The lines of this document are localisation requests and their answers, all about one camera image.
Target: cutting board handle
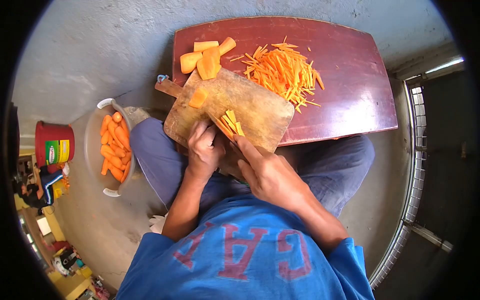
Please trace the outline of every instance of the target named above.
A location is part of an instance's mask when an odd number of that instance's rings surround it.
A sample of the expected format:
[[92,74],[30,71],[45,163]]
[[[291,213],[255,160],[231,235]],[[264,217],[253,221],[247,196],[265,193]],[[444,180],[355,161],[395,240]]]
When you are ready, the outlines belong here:
[[155,84],[155,89],[170,96],[174,96],[175,98],[178,98],[183,90],[181,86],[168,79],[164,79],[161,83],[157,82]]

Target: person in background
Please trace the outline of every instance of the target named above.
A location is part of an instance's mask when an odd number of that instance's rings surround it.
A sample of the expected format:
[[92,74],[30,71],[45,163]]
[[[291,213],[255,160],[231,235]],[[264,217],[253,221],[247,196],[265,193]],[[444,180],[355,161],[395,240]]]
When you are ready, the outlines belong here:
[[68,176],[70,167],[68,163],[65,163],[65,166],[62,170],[57,170],[56,172],[49,173],[48,168],[42,168],[42,171],[36,167],[36,164],[33,167],[34,175],[36,178],[35,184],[28,184],[20,182],[19,196],[24,200],[24,202],[30,207],[38,208],[39,211],[42,207],[53,204],[53,187],[52,185],[62,179],[64,176]]
[[305,145],[293,168],[234,138],[249,186],[216,172],[225,144],[207,121],[193,125],[188,158],[161,121],[132,130],[145,176],[171,207],[162,233],[144,234],[117,299],[373,299],[362,247],[337,219],[373,162],[370,140]]

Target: pile of carrot strips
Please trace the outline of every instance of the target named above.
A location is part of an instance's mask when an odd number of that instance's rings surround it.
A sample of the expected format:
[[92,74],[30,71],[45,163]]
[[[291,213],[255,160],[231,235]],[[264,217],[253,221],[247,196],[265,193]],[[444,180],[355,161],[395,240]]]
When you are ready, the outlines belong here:
[[295,110],[301,113],[300,106],[308,104],[320,105],[307,100],[307,94],[313,96],[315,93],[315,80],[320,88],[325,89],[320,74],[312,68],[313,60],[308,64],[307,58],[294,50],[298,46],[286,43],[271,44],[275,50],[268,51],[265,45],[259,46],[253,55],[245,53],[249,60],[241,62],[247,64],[244,72],[247,78],[264,88],[280,95],[285,100],[295,105]]

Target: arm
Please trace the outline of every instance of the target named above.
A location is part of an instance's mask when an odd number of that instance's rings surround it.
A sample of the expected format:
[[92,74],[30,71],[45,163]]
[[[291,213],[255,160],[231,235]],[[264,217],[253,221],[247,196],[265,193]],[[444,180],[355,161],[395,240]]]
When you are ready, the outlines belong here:
[[197,227],[200,196],[205,185],[225,154],[222,143],[215,138],[215,125],[196,122],[188,139],[188,167],[177,197],[168,212],[162,235],[177,242]]
[[240,159],[239,168],[257,198],[298,215],[323,251],[330,252],[348,237],[283,156],[255,147],[243,136],[235,135],[235,140],[249,162]]
[[42,187],[42,180],[40,180],[40,170],[38,168],[33,168],[33,172],[36,177],[35,184],[38,186],[38,191],[36,191],[36,196],[38,199],[42,198],[43,196],[43,187]]

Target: wooden cutting board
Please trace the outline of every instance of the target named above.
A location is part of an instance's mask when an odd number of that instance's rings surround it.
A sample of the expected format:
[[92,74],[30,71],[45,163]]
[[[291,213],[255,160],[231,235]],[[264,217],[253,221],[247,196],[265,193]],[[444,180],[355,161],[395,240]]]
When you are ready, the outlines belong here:
[[[205,88],[209,94],[200,108],[193,108],[188,103],[198,87]],[[183,88],[170,80],[156,83],[155,88],[177,98],[163,130],[184,147],[195,121],[209,119],[207,112],[220,118],[232,109],[245,137],[252,144],[274,152],[295,111],[293,105],[279,95],[223,68],[214,79],[202,80],[195,69]],[[227,147],[220,168],[243,179],[237,160],[235,152]]]

